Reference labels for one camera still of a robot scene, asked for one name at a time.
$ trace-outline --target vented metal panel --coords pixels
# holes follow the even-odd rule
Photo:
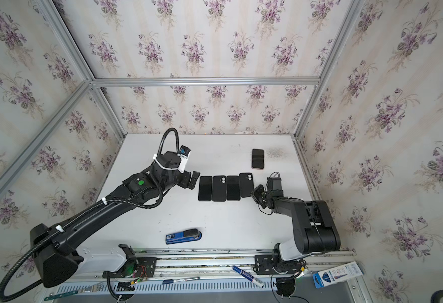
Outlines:
[[[141,282],[136,285],[134,292],[130,291],[115,291],[117,294],[154,294],[154,293],[200,293],[200,292],[224,292],[224,291],[266,291],[271,290],[270,278],[259,278],[264,283],[264,287],[260,288],[257,285],[249,282],[247,279],[209,279],[188,281],[173,284],[162,284],[161,280],[152,280]],[[113,282],[113,289],[115,290],[118,282]],[[93,282],[66,282],[61,284],[55,294],[61,294],[77,289],[92,286]],[[277,290],[275,286],[275,279],[272,280],[274,291]],[[84,292],[79,295],[89,294],[109,294],[107,290],[107,283],[103,282],[97,292]]]

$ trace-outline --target cardboard box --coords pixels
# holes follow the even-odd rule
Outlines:
[[[362,276],[363,272],[356,262],[347,263],[313,274],[315,288],[323,288],[339,282]]]

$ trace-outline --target black hose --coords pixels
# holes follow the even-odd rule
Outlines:
[[[164,132],[164,135],[161,138],[161,142],[159,143],[159,148],[158,148],[158,156],[161,155],[162,152],[162,148],[164,145],[164,141],[166,140],[166,137],[168,136],[168,134],[170,132],[174,132],[175,133],[175,137],[176,137],[176,153],[179,154],[179,136],[178,136],[178,131],[175,128],[169,128],[168,130],[166,130]],[[155,208],[156,206],[158,206],[159,204],[161,204],[162,199],[163,199],[163,191],[162,191],[162,187],[159,184],[158,180],[156,178],[154,178],[154,164],[156,162],[153,161],[153,163],[151,164],[150,168],[149,168],[149,176],[152,180],[152,182],[154,183],[154,185],[156,185],[156,188],[159,191],[159,198],[158,200],[156,200],[156,203],[154,204],[150,204],[150,205],[140,205],[137,203],[134,203],[132,201],[123,199],[123,198],[112,198],[109,200],[106,200],[106,202],[122,202],[122,203],[128,203],[131,205],[134,205],[136,207],[139,207],[141,209],[152,209]],[[77,214],[76,216],[74,216],[73,218],[70,218],[69,221],[62,226],[62,229],[67,229],[68,227],[72,226],[73,223],[75,223],[76,221],[78,221],[81,217],[85,216],[86,214],[90,213],[92,210],[99,208],[101,206],[103,206],[104,203],[103,201],[98,201],[97,203],[95,203],[94,205],[92,205],[91,207],[83,210],[82,212],[80,212],[79,214]],[[0,282],[0,302],[7,302],[7,301],[11,301],[13,299],[18,298],[21,295],[26,294],[27,292],[31,291],[33,288],[37,287],[38,285],[40,285],[42,283],[42,280],[38,280],[37,282],[34,282],[33,284],[23,288],[20,291],[15,292],[12,295],[5,295],[5,289],[7,287],[8,282],[11,280],[11,278],[13,277],[13,275],[16,273],[16,271],[23,265],[23,263],[36,251],[38,251],[40,248],[42,248],[45,244],[47,244],[51,239],[55,238],[56,236],[58,236],[61,232],[60,231],[56,231],[54,233],[52,233],[51,235],[46,236],[45,238],[43,238],[40,242],[38,242],[35,246],[33,246],[32,248],[30,248],[29,251],[27,251],[23,257],[21,257],[18,261],[16,261],[16,263],[11,267],[11,269],[7,272],[7,274],[4,276],[3,280]],[[109,275],[107,274],[107,285],[109,288],[109,292],[111,295],[115,295],[114,292],[112,291],[112,288],[110,287],[110,283],[109,283]]]
[[[79,213],[78,215],[76,215],[75,217],[71,218],[71,220],[69,222],[67,222],[67,224],[65,224],[62,228],[65,230],[67,229],[69,226],[71,226],[73,223],[75,223],[75,221],[78,221],[81,217],[85,216],[86,214],[90,213],[92,210],[101,207],[102,205],[104,205],[104,203],[102,201],[97,202],[96,204],[92,205],[91,207],[89,207],[88,209],[85,209],[84,211],[82,211],[81,213]],[[13,275],[16,273],[16,271],[23,265],[23,263],[25,263],[25,261],[36,251],[38,251],[40,248],[42,248],[46,243],[48,243],[51,239],[55,238],[56,236],[58,236],[61,232],[60,231],[56,231],[55,233],[52,233],[51,235],[46,236],[45,238],[43,238],[40,242],[38,242],[35,246],[33,246],[32,248],[30,248],[29,251],[27,251],[23,257],[21,257],[18,261],[16,261],[16,263],[10,268],[10,270],[8,270],[7,274],[4,276],[3,280],[0,282],[0,302],[8,302],[11,301],[13,299],[18,298],[21,295],[26,294],[27,292],[31,291],[33,288],[37,287],[38,285],[40,285],[42,283],[42,280],[38,280],[37,282],[23,288],[20,291],[15,292],[12,295],[5,295],[5,289],[7,287],[8,282],[11,280],[11,278],[13,277]]]

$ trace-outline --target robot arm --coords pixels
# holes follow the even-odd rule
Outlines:
[[[176,136],[176,152],[161,154],[164,140],[171,131]],[[186,181],[184,179],[189,178],[190,173],[185,172],[184,167],[190,149],[185,146],[179,148],[178,142],[176,129],[168,129],[150,167],[133,174],[105,198],[81,213],[51,227],[44,224],[34,227],[30,231],[31,249],[11,267],[0,283],[0,302],[18,298],[41,283],[51,288],[67,281],[79,266],[86,263],[77,253],[77,248],[87,238],[132,209],[151,209],[158,206],[170,188]],[[145,205],[147,201],[156,197],[159,197],[156,203]],[[123,255],[128,254],[122,247],[119,251]],[[9,280],[28,258],[33,258],[41,279],[12,295],[5,295]],[[120,265],[114,267],[119,269],[125,262],[126,256],[123,256]]]
[[[339,234],[325,201],[303,201],[284,197],[282,180],[279,177],[267,178],[267,191],[259,185],[252,197],[262,208],[292,218],[294,237],[274,248],[274,261],[303,258],[309,254],[325,254],[337,251],[341,246]]]

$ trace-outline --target phone screen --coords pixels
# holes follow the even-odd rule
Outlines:
[[[203,175],[200,177],[200,188],[198,191],[198,201],[211,201],[212,176]]]
[[[263,149],[252,149],[252,168],[264,169]]]

